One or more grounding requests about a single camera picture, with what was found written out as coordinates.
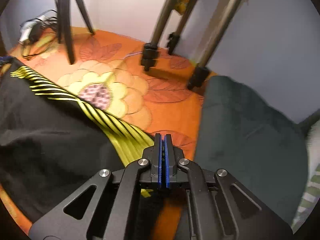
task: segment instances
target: pink flower center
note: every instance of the pink flower center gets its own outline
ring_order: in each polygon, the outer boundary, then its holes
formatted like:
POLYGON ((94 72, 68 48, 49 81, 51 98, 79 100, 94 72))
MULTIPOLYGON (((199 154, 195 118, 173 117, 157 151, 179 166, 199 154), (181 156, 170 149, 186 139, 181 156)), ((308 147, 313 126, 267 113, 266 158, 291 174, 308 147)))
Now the pink flower center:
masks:
POLYGON ((110 91, 103 83, 85 86, 79 97, 102 110, 107 109, 111 103, 110 91))

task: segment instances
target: black cloth with yellow stripes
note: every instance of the black cloth with yellow stripes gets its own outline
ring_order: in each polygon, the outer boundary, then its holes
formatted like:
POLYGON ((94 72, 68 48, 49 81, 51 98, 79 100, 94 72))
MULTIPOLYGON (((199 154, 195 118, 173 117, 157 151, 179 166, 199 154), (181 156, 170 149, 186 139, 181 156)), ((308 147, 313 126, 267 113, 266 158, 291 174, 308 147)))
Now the black cloth with yellow stripes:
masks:
MULTIPOLYGON (((99 170, 123 169, 151 145, 153 138, 139 128, 94 108, 15 58, 0 82, 0 183, 32 222, 99 170)), ((139 218, 144 230, 162 206, 161 197, 150 194, 141 197, 149 209, 139 218)))

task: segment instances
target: gray cloth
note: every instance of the gray cloth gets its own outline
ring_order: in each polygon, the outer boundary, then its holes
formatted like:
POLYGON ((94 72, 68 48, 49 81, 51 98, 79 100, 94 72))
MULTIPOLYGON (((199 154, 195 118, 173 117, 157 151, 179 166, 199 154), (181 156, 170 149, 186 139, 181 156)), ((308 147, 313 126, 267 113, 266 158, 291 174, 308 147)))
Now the gray cloth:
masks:
POLYGON ((194 161, 226 169, 292 223, 308 178, 304 138, 251 88, 224 76, 209 80, 194 161))

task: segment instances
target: white wall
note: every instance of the white wall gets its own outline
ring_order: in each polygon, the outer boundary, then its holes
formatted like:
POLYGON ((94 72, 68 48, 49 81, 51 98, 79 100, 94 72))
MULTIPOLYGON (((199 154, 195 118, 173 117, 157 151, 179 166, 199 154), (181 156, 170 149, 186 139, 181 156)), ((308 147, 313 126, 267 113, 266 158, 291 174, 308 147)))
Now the white wall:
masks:
MULTIPOLYGON (((84 0, 94 28, 148 42, 164 0, 84 0)), ((228 0, 199 0, 176 52, 198 60, 228 0)), ((72 25, 84 27, 72 0, 72 25)), ((0 17, 10 49, 19 24, 54 8, 53 0, 11 0, 0 17)), ((173 12, 160 42, 175 30, 173 12)), ((299 122, 320 108, 320 16, 310 0, 244 0, 209 63, 219 74, 253 87, 299 122)))

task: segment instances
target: metal screw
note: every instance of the metal screw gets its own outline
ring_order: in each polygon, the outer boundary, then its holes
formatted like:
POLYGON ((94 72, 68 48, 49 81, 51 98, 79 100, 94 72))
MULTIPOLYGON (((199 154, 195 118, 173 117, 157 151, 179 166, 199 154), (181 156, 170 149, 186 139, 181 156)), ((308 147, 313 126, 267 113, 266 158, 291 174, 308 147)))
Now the metal screw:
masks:
POLYGON ((99 171, 99 175, 101 177, 107 177, 107 176, 109 176, 109 174, 110 174, 110 171, 106 170, 106 169, 103 169, 103 170, 99 171))
POLYGON ((183 159, 180 159, 180 160, 179 160, 179 163, 180 163, 181 165, 188 165, 188 164, 189 164, 189 160, 183 158, 183 159))
POLYGON ((225 177, 228 174, 228 172, 224 169, 218 170, 217 173, 220 177, 225 177))
POLYGON ((139 163, 139 165, 141 165, 141 166, 147 165, 148 162, 149 162, 149 161, 148 161, 147 159, 140 159, 140 160, 138 160, 138 163, 139 163))

